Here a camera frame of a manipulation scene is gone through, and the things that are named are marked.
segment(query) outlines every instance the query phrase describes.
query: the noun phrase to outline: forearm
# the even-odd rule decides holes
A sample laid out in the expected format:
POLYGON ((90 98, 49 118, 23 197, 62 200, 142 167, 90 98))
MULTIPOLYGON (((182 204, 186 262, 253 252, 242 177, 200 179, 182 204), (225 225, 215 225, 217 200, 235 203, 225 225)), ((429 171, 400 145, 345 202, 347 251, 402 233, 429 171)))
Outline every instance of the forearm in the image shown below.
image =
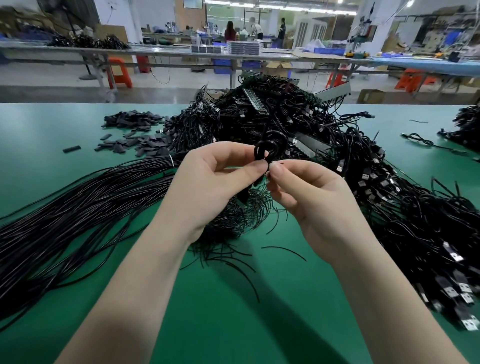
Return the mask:
POLYGON ((371 240, 356 246, 334 270, 372 360, 467 363, 383 247, 371 240))
POLYGON ((148 362, 188 247, 182 239, 156 216, 56 363, 148 362))

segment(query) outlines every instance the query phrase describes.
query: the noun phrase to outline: person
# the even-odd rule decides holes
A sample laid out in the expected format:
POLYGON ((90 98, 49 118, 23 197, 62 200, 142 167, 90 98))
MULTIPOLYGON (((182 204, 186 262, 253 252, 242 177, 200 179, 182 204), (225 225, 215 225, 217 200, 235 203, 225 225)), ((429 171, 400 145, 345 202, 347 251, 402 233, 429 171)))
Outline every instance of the person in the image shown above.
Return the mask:
POLYGON ((235 37, 237 36, 237 32, 233 28, 233 21, 229 20, 227 23, 227 28, 225 30, 225 40, 235 40, 235 37))
POLYGON ((276 44, 278 48, 283 48, 283 40, 285 39, 285 32, 287 31, 287 26, 285 25, 285 18, 282 18, 282 24, 278 31, 278 38, 276 39, 276 44))
MULTIPOLYGON (((150 360, 189 245, 267 171, 253 149, 217 142, 187 154, 152 222, 56 364, 150 360)), ((283 160, 270 165, 267 178, 273 199, 334 269, 375 364, 467 363, 379 244, 339 175, 313 162, 283 160)))
POLYGON ((264 38, 264 31, 263 31, 262 27, 260 26, 260 24, 256 23, 256 19, 255 19, 254 16, 252 16, 250 18, 250 25, 251 25, 250 35, 253 38, 263 39, 264 38))

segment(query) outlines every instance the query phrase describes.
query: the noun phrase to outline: fingernail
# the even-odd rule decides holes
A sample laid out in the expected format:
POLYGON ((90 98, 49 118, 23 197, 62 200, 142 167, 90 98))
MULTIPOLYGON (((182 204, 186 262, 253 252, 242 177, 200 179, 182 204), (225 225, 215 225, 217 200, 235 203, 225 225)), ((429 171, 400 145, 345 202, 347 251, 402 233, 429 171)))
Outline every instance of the fingernail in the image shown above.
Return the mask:
POLYGON ((270 175, 273 178, 280 178, 283 174, 283 166, 277 161, 270 163, 270 175))
POLYGON ((252 165, 259 173, 265 173, 268 168, 268 163, 265 159, 256 160, 255 162, 252 162, 252 165))

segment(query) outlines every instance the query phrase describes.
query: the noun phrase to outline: green table surface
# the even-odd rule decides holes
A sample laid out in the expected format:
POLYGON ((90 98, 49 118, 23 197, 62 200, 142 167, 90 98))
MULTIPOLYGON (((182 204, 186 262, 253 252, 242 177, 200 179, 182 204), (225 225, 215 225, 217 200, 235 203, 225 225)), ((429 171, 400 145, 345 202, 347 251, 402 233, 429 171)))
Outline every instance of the green table surface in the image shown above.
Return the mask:
MULTIPOLYGON (((176 115, 186 105, 0 104, 0 216, 37 200, 95 170, 134 159, 95 152, 103 117, 137 109, 176 115), (81 145, 70 154, 63 148, 81 145)), ((458 181, 463 196, 480 206, 480 164, 446 150, 401 138, 419 133, 445 145, 436 135, 452 130, 458 106, 343 105, 341 113, 367 110, 360 128, 386 150, 387 160, 424 186, 432 176, 450 188, 458 181), (428 121, 420 124, 409 121, 428 121)), ((120 137, 122 131, 109 130, 120 137)), ((148 221, 154 211, 143 215, 148 221)), ((350 306, 331 267, 305 242, 295 220, 280 214, 246 233, 238 249, 252 252, 248 272, 261 299, 237 271, 221 264, 202 269, 197 262, 178 275, 158 336, 152 363, 371 363, 350 306), (307 259, 280 249, 292 249, 307 259)), ((134 243, 121 243, 90 278, 49 292, 25 317, 0 333, 0 362, 52 363, 92 308, 134 243)), ((187 253, 183 264, 193 260, 187 253)), ((475 309, 477 317, 480 312, 475 309)), ((480 363, 480 332, 457 330, 434 314, 455 345, 473 364, 480 363)))

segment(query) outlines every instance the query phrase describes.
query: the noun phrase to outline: concrete floor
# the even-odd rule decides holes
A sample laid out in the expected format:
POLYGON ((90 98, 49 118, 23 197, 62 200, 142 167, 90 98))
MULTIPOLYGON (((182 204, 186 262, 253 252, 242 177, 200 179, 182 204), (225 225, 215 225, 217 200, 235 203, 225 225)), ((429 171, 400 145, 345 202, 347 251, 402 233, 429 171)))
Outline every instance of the concrete floor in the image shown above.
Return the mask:
MULTIPOLYGON (((230 80, 229 75, 215 74, 213 70, 193 73, 189 69, 154 68, 153 72, 132 75, 133 88, 119 86, 117 102, 187 104, 202 86, 224 89, 230 80)), ((3 65, 0 66, 0 102, 104 102, 97 80, 79 80, 85 74, 84 66, 3 65)), ((325 88, 329 75, 294 73, 293 77, 300 79, 299 87, 315 93, 325 88)), ((345 102, 356 103, 363 89, 378 89, 386 92, 385 104, 461 105, 471 103, 472 94, 477 90, 461 86, 458 94, 453 93, 455 89, 449 89, 437 97, 435 91, 439 85, 429 85, 423 86, 414 99, 412 94, 395 90, 397 82, 398 79, 387 75, 357 75, 351 80, 352 95, 345 102)))

